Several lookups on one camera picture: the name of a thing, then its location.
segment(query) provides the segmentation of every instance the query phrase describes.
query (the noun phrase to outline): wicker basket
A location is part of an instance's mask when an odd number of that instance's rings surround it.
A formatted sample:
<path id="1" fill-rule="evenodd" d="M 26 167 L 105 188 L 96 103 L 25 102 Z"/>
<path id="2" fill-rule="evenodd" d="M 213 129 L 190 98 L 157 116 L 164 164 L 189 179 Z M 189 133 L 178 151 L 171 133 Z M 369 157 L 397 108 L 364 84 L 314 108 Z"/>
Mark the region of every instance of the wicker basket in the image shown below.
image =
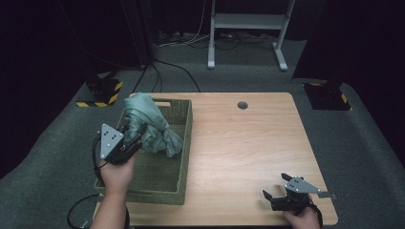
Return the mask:
<path id="1" fill-rule="evenodd" d="M 127 201 L 183 205 L 193 123 L 191 100 L 153 100 L 169 123 L 169 128 L 183 139 L 182 150 L 172 157 L 167 157 L 165 152 L 153 154 L 139 150 Z M 122 125 L 123 118 L 122 115 L 118 126 Z M 95 188 L 101 194 L 105 193 L 105 187 L 98 179 Z"/>

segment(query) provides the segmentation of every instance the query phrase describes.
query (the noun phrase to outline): hand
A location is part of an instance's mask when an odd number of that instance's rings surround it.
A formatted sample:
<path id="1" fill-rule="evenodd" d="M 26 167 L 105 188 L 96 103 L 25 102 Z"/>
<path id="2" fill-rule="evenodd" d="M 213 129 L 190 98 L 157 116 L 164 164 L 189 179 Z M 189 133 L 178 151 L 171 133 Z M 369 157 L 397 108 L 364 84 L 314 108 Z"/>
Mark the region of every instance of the hand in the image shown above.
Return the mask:
<path id="1" fill-rule="evenodd" d="M 284 218 L 292 225 L 294 229 L 319 229 L 319 221 L 316 212 L 307 207 L 298 216 L 291 212 L 283 212 Z"/>
<path id="2" fill-rule="evenodd" d="M 134 154 L 128 162 L 123 165 L 106 164 L 100 169 L 102 179 L 105 184 L 105 193 L 126 195 L 128 187 L 134 177 Z M 106 161 L 101 160 L 99 165 L 105 164 Z"/>

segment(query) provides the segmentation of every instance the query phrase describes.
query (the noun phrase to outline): gripper camera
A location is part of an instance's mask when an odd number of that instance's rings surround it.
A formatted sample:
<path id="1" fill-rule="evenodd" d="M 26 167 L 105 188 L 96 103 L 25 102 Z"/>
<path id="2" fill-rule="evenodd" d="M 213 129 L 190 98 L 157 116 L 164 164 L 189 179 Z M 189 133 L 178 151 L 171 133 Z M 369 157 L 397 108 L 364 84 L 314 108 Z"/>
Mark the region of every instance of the gripper camera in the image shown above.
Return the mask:
<path id="1" fill-rule="evenodd" d="M 285 185 L 287 194 L 284 198 L 273 198 L 271 194 L 263 190 L 265 198 L 271 202 L 273 211 L 292 211 L 299 214 L 306 207 L 315 206 L 309 193 L 320 193 L 321 190 L 304 181 L 302 177 L 290 177 L 287 174 L 281 174 L 281 177 L 288 181 Z"/>
<path id="2" fill-rule="evenodd" d="M 125 130 L 119 131 L 103 124 L 101 127 L 100 158 L 114 165 L 126 163 L 142 147 L 141 137 L 145 131 L 146 125 L 143 125 L 134 138 L 124 142 Z"/>

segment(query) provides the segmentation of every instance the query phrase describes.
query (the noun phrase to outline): gray carpet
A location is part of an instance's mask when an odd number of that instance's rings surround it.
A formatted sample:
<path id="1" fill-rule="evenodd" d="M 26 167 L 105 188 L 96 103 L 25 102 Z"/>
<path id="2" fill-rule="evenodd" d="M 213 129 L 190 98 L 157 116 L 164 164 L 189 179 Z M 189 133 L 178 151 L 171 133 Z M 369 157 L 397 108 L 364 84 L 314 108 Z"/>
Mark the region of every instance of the gray carpet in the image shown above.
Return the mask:
<path id="1" fill-rule="evenodd" d="M 218 42 L 222 48 L 234 44 Z M 216 68 L 206 68 L 207 49 L 165 47 L 156 58 L 186 68 L 202 92 L 291 93 L 309 142 L 333 200 L 339 221 L 328 228 L 404 228 L 405 172 L 375 125 L 361 99 L 349 85 L 341 87 L 352 110 L 314 111 L 302 87 L 312 79 L 291 80 L 305 41 L 285 41 L 287 73 L 279 71 L 270 43 L 242 44 L 216 51 Z M 162 92 L 196 92 L 182 70 L 156 63 Z M 141 72 L 123 70 L 123 87 L 114 106 L 78 108 L 75 98 L 38 138 L 26 159 L 0 181 L 0 228 L 69 228 L 66 217 L 79 199 L 96 191 L 91 158 L 92 141 L 105 122 L 115 125 L 122 99 L 134 89 Z M 150 93 L 156 73 L 148 68 L 137 92 Z M 160 91 L 160 83 L 155 93 Z M 91 220 L 96 200 L 78 205 L 76 225 Z"/>

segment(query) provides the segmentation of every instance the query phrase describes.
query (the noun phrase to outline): gray cloth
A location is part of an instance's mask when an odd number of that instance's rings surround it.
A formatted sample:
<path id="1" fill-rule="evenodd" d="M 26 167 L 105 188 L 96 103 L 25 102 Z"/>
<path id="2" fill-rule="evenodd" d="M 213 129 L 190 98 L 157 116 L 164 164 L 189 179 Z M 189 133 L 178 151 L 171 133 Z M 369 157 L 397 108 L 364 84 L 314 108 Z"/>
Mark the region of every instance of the gray cloth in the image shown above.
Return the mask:
<path id="1" fill-rule="evenodd" d="M 129 125 L 124 141 L 134 138 L 140 127 L 147 124 L 146 132 L 141 137 L 145 152 L 165 150 L 167 156 L 172 157 L 181 151 L 182 139 L 169 129 L 169 123 L 149 94 L 136 93 L 135 96 L 125 98 L 124 106 L 124 115 Z"/>

